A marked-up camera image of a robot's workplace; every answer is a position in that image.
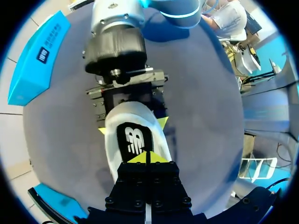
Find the gray table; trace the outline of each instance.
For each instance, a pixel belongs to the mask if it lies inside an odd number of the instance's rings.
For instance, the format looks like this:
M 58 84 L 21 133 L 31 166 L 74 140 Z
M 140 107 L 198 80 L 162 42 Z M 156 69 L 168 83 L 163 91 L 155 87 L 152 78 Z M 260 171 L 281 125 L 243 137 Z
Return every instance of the gray table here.
M 71 13 L 51 87 L 24 108 L 29 155 L 39 180 L 76 199 L 83 209 L 105 209 L 113 180 L 85 90 L 82 50 L 90 35 L 92 4 Z M 243 146 L 241 96 L 216 36 L 202 21 L 191 30 L 168 24 L 146 9 L 148 64 L 169 74 L 165 134 L 194 214 L 223 211 L 237 178 Z

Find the wire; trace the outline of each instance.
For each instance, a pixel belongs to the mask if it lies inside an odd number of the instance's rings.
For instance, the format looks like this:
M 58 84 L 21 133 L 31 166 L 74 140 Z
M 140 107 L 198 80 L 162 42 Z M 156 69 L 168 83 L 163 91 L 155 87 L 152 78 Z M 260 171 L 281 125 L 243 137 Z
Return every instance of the wire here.
M 280 143 L 277 144 L 277 148 L 276 148 L 276 153 L 277 153 L 277 155 L 278 155 L 279 158 L 282 159 L 283 161 L 289 162 L 289 164 L 284 165 L 284 166 L 280 166 L 280 167 L 272 167 L 272 166 L 268 163 L 268 160 L 266 160 L 267 165 L 268 165 L 269 167 L 271 167 L 271 168 L 277 168 L 277 169 L 280 169 L 280 168 L 284 168 L 284 167 L 288 167 L 288 166 L 291 166 L 291 165 L 292 165 L 292 161 L 291 161 L 291 160 L 286 160 L 286 159 L 282 158 L 282 157 L 279 155 L 279 152 L 278 152 L 279 146 L 281 146 Z
M 289 164 L 287 165 L 284 165 L 284 166 L 280 166 L 280 167 L 272 167 L 269 163 L 268 163 L 268 160 L 265 160 L 266 161 L 266 164 L 271 167 L 271 168 L 275 168 L 275 169 L 280 169 L 280 168 L 284 168 L 284 167 L 288 167 L 290 166 L 292 163 L 290 162 Z
M 281 183 L 281 182 L 284 182 L 284 181 L 288 181 L 289 179 L 290 179 L 290 178 L 283 178 L 283 179 L 281 179 L 281 180 L 279 180 L 279 181 L 276 181 L 276 182 L 274 182 L 273 184 L 271 184 L 270 186 L 268 186 L 266 189 L 269 190 L 270 188 L 274 187 L 275 185 L 277 185 L 277 184 L 279 184 L 279 183 Z
M 278 152 L 279 146 L 281 146 L 281 144 L 278 143 L 278 145 L 277 145 L 277 149 L 276 149 L 276 152 L 277 152 L 278 157 L 279 157 L 280 159 L 282 159 L 283 161 L 291 162 L 290 160 L 286 160 L 286 159 L 282 158 L 282 157 L 279 155 L 279 152 Z

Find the person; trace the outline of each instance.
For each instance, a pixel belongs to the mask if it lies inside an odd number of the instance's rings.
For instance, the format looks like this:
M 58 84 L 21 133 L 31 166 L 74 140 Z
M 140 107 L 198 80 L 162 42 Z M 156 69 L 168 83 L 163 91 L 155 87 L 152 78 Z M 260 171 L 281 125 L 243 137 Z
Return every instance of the person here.
M 206 15 L 201 17 L 221 38 L 240 34 L 247 23 L 246 11 L 239 0 L 228 0 L 226 5 L 210 17 Z

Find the white shirt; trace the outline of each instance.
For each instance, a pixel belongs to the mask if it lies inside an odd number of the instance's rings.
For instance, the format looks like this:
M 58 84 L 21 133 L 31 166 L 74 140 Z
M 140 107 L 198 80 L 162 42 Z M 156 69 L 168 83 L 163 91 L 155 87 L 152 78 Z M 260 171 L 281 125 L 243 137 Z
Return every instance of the white shirt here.
M 221 7 L 211 16 L 211 19 L 220 28 L 215 31 L 216 35 L 222 38 L 240 34 L 247 23 L 246 11 L 238 0 Z

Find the bolt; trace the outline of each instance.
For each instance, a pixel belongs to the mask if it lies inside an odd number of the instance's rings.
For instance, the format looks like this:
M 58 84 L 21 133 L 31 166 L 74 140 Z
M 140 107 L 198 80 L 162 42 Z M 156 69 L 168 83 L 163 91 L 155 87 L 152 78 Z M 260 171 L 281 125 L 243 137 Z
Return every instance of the bolt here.
M 113 69 L 113 70 L 110 71 L 110 74 L 112 76 L 118 77 L 121 74 L 121 70 L 119 70 L 119 69 Z
M 174 181 L 175 185 L 177 185 L 178 183 L 181 182 L 180 179 L 178 177 L 176 177 L 176 176 L 173 178 L 173 181 Z
M 142 207 L 142 206 L 143 206 L 143 201 L 141 201 L 141 200 L 136 200 L 134 206 L 135 206 L 136 208 L 140 208 L 140 207 Z
M 160 179 L 159 178 L 155 178 L 154 183 L 160 183 Z
M 250 202 L 249 198 L 247 198 L 247 197 L 243 198 L 242 201 L 244 204 L 249 204 L 249 202 Z
M 189 197 L 184 197 L 183 198 L 183 203 L 184 204 L 189 204 L 191 202 L 191 198 L 189 198 Z
M 161 201 L 155 201 L 155 207 L 159 208 L 162 206 L 162 202 Z
M 118 7 L 118 5 L 116 3 L 112 3 L 108 8 L 112 9 L 112 8 L 115 8 L 115 7 Z
M 112 199 L 111 197 L 106 197 L 106 198 L 105 198 L 105 202 L 106 202 L 107 204 L 113 204 L 113 203 L 114 203 L 114 201 L 113 201 L 113 199 Z
M 81 220 L 78 216 L 73 216 L 73 218 L 77 223 Z

